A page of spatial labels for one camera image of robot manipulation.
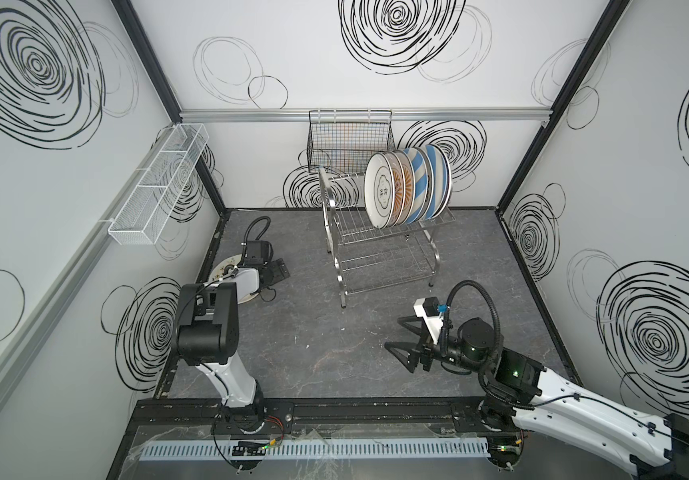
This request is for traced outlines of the cream floral plate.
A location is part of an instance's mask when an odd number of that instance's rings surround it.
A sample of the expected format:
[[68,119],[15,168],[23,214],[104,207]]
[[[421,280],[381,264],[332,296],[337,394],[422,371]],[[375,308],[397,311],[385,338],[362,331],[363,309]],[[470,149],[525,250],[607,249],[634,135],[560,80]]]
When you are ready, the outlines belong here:
[[260,272],[254,267],[241,266],[242,256],[240,254],[230,256],[218,263],[210,277],[209,282],[216,285],[220,283],[234,283],[238,288],[238,303],[248,303],[258,297],[260,292]]

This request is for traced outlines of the orange sunburst plate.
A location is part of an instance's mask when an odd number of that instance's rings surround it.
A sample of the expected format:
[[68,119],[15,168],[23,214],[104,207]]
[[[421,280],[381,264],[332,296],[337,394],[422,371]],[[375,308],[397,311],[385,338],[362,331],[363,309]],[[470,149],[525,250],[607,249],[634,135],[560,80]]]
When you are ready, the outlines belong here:
[[394,190],[394,202],[393,210],[390,219],[390,226],[396,226],[400,224],[400,214],[402,210],[403,201],[403,188],[404,188],[404,178],[402,173],[402,168],[398,160],[397,152],[388,152],[387,158],[390,162],[390,167],[393,174],[393,190]]
[[414,168],[413,160],[415,158],[415,152],[413,148],[406,148],[404,150],[399,150],[397,152],[398,160],[402,168],[403,173],[403,201],[402,210],[400,214],[400,224],[404,224],[412,210],[412,204],[414,200]]

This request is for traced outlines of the white plate green clover outline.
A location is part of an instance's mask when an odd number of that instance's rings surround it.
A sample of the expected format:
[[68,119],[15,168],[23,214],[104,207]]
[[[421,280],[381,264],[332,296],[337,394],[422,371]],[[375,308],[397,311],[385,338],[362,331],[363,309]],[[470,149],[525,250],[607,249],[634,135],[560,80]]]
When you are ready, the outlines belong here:
[[370,157],[364,178],[364,204],[374,228],[384,228],[390,220],[394,204],[392,169],[382,153]]

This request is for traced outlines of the blue white striped plate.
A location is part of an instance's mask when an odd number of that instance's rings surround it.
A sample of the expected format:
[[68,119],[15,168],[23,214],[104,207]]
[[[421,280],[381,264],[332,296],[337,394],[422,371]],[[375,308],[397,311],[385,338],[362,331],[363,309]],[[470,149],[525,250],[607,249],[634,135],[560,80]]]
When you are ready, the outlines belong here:
[[448,188],[448,168],[441,149],[434,144],[429,144],[425,148],[433,164],[434,190],[430,208],[427,210],[427,219],[434,218],[439,212],[444,202],[446,190]]

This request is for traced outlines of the white plate red characters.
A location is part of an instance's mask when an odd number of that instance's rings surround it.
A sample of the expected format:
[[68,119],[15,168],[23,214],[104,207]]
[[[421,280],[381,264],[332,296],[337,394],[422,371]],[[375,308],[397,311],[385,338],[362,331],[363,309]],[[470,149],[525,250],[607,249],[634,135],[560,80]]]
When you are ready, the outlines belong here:
[[437,179],[436,173],[436,153],[432,145],[426,145],[422,147],[427,160],[427,198],[426,198],[426,210],[424,212],[423,219],[430,220],[434,212],[435,207],[435,180]]

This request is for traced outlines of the green red rimmed white plate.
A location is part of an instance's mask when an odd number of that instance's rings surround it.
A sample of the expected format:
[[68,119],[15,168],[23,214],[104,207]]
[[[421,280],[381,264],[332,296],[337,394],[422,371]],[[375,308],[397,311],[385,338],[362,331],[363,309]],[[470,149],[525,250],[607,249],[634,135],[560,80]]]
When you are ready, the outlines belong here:
[[444,153],[443,154],[443,159],[444,159],[444,166],[446,170],[446,188],[445,188],[445,196],[441,208],[441,212],[446,210],[449,202],[450,202],[450,196],[452,192],[452,171],[451,171],[451,165],[448,160],[448,156]]

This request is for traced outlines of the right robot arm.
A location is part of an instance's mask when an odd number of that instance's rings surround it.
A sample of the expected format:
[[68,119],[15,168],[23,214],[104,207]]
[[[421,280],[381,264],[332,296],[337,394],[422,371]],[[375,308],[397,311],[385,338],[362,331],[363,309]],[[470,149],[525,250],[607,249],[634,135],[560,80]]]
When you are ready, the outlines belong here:
[[440,363],[460,375],[480,374],[486,394],[473,418],[484,429],[531,431],[592,453],[636,479],[689,479],[689,420],[646,414],[612,402],[539,362],[504,348],[491,325],[470,319],[452,335],[440,317],[409,318],[399,325],[416,342],[384,347],[409,372]]

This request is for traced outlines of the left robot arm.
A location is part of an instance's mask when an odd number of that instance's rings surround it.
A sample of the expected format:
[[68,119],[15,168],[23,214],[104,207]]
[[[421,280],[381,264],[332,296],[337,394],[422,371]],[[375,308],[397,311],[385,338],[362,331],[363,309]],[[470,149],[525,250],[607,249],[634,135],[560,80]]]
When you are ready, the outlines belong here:
[[260,384],[238,354],[238,306],[288,276],[284,262],[274,260],[270,242],[246,240],[238,263],[224,266],[204,283],[186,284],[180,290],[172,352],[210,380],[225,408],[254,416],[264,409]]

